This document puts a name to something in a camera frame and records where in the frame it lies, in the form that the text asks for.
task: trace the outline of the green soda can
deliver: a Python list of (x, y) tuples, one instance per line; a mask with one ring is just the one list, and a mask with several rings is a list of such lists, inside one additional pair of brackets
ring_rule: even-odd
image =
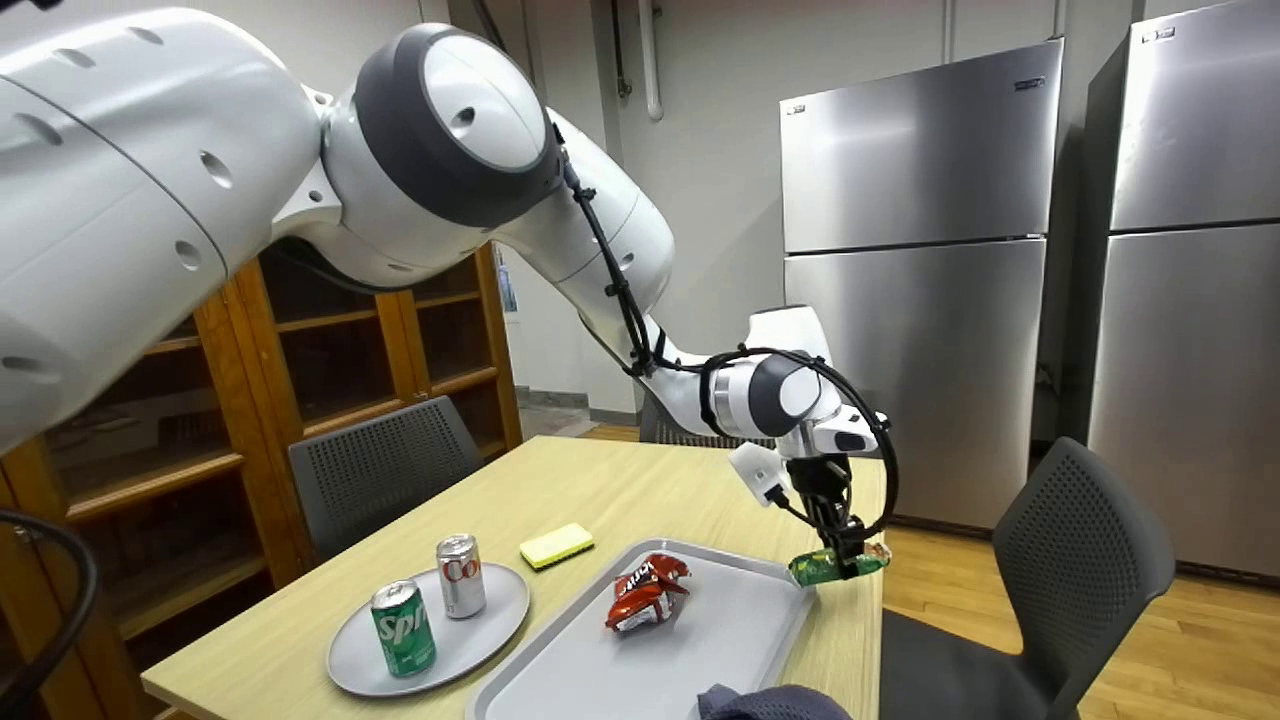
[(372, 593), (369, 611), (392, 677), (420, 677), (432, 669), (436, 637), (424, 611), (424, 593), (413, 579)]

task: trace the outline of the refrigerator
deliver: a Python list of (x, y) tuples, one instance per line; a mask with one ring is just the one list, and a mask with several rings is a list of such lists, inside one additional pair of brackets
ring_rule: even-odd
[(1027, 481), (1060, 38), (779, 99), (783, 287), (889, 411), (897, 516), (993, 529)]
[(1130, 23), (1092, 81), (1087, 444), (1177, 554), (1280, 574), (1280, 2)]

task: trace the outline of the white plate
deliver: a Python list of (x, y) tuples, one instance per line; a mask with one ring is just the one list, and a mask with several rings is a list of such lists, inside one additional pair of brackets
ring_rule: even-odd
[(469, 669), (482, 664), (500, 652), (526, 617), (526, 589), (517, 573), (500, 562), (482, 562), (482, 611), (448, 619), (440, 595), (440, 573), (414, 574), (424, 593), (424, 606), (436, 637), (436, 664), (424, 677), (392, 677), (383, 648), (372, 631), (369, 605), (361, 605), (346, 624), (329, 644), (329, 680), (350, 695), (413, 695), (436, 682), (464, 677)]

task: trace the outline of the soda can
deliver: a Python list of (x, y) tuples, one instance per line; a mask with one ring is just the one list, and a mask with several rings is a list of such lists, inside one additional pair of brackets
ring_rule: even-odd
[(444, 611), (450, 619), (482, 611), (482, 573), (475, 534), (444, 534), (436, 544)]
[(413, 579), (372, 593), (369, 611), (392, 677), (420, 677), (436, 664), (432, 619)]

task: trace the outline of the yellow sponge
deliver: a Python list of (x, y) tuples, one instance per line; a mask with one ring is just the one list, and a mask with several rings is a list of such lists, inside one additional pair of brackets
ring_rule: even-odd
[(560, 562), (576, 553), (586, 553), (586, 548), (594, 548), (594, 534), (580, 525), (564, 525), (564, 529), (551, 529), (544, 534), (524, 539), (519, 559), (541, 573), (541, 567), (551, 567), (551, 562)]

